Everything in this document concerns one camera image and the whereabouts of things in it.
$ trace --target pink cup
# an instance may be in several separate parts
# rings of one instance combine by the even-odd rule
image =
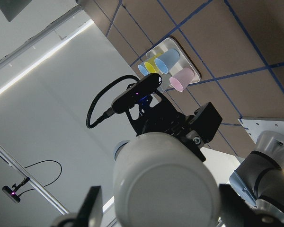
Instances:
[[[171,85],[177,91],[184,91],[184,89],[191,83],[195,73],[190,68],[183,68],[181,71],[177,72],[173,77],[169,78]]]

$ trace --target tiled surface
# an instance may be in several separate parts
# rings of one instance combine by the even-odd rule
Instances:
[[[107,38],[127,63],[130,63],[137,58],[137,54],[132,50],[130,45],[126,42],[126,40],[121,36],[121,34],[114,26],[110,28]]]
[[[187,88],[200,105],[208,102],[216,107],[224,123],[238,124],[239,114],[215,81]]]
[[[153,44],[174,27],[171,19],[156,0],[123,0],[122,4]]]
[[[140,78],[137,65],[158,40],[179,42],[201,82],[164,95],[185,114],[214,104],[223,122],[212,149],[246,157],[254,144],[237,119],[284,118],[284,0],[89,1],[89,15]]]
[[[114,20],[114,25],[119,29],[138,55],[144,53],[151,46],[151,42],[123,7],[119,8]]]
[[[221,125],[220,132],[224,135],[239,157],[246,158],[255,148],[255,143],[243,127]]]

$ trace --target blue cup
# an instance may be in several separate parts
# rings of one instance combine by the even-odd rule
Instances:
[[[148,72],[148,70],[145,68],[144,66],[144,62],[142,62],[141,64],[138,65],[138,69],[140,70],[140,72],[144,75],[147,76],[150,72]]]
[[[158,69],[163,73],[168,73],[170,69],[180,59],[180,54],[175,49],[169,49],[158,58],[155,59],[155,64]]]

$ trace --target black cable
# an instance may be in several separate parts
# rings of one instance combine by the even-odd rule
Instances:
[[[103,114],[102,116],[100,116],[95,122],[93,122],[92,124],[90,124],[90,119],[91,119],[91,115],[95,109],[95,106],[97,104],[97,102],[99,101],[99,99],[109,90],[111,89],[113,86],[115,86],[117,83],[120,83],[121,81],[125,80],[125,79],[134,79],[136,82],[139,81],[139,79],[133,75],[125,75],[122,76],[116,80],[114,80],[113,82],[111,82],[109,85],[107,85],[104,89],[102,89],[102,91],[100,91],[97,96],[94,98],[94,100],[92,101],[90,107],[89,107],[89,111],[87,113],[87,117],[86,117],[86,127],[88,127],[89,129],[92,129],[94,127],[96,127],[100,122],[104,121],[106,118],[109,118],[110,116],[112,116],[114,114],[112,108],[108,108]]]
[[[59,175],[57,176],[57,178],[56,178],[54,181],[52,181],[51,183],[49,183],[49,184],[43,186],[43,187],[46,187],[46,186],[49,186],[49,185],[53,184],[53,183],[54,183],[56,180],[58,180],[58,178],[61,176],[61,173],[62,173],[62,165],[61,165],[59,162],[55,161],[55,160],[44,160],[44,161],[34,163],[34,164],[32,164],[32,165],[30,165],[30,166],[27,166],[27,167],[24,167],[24,168],[26,169],[26,168],[29,168],[29,167],[31,167],[31,166],[37,165],[37,164],[39,164],[39,163],[42,163],[42,162],[55,162],[55,163],[58,163],[59,166],[60,166],[60,173],[59,173]],[[32,191],[32,190],[35,190],[35,188],[26,190],[26,191],[22,192],[21,194],[19,194],[18,196],[20,197],[23,193],[26,193],[26,192]]]

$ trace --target metal plate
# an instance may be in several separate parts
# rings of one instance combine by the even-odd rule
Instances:
[[[243,117],[239,122],[255,143],[263,131],[274,131],[284,135],[283,118]]]
[[[183,68],[190,68],[194,71],[195,77],[191,81],[190,84],[198,83],[200,82],[201,76],[198,70],[194,67],[193,63],[190,61],[190,59],[187,57],[187,55],[184,53],[182,48],[179,46],[179,44],[174,40],[173,38],[166,38],[161,43],[159,43],[157,46],[155,46],[153,49],[148,51],[146,53],[147,58],[150,58],[158,53],[164,53],[169,49],[175,49],[180,54],[180,59],[178,62],[171,68],[169,71],[170,75],[174,76],[177,72],[181,71]]]

